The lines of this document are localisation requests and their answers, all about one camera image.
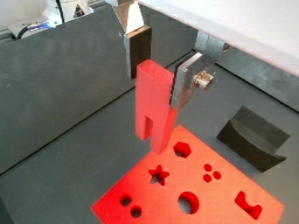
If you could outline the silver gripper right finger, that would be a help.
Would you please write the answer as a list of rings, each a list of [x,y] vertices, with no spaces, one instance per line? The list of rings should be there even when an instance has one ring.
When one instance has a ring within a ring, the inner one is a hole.
[[[182,109],[193,98],[195,88],[207,90],[214,82],[209,69],[229,50],[230,45],[203,31],[198,31],[194,50],[175,69],[170,105]]]

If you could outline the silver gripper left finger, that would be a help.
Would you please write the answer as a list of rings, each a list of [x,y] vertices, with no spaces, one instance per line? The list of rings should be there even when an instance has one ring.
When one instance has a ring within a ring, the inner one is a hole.
[[[138,64],[151,58],[153,29],[145,23],[135,0],[117,0],[115,13],[123,29],[127,75],[134,79]]]

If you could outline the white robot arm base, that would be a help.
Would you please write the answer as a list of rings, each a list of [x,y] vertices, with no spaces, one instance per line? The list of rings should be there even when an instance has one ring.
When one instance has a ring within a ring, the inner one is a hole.
[[[10,24],[8,29],[14,34],[14,38],[22,39],[55,28],[76,18],[87,16],[92,12],[88,0],[47,0],[42,15]]]

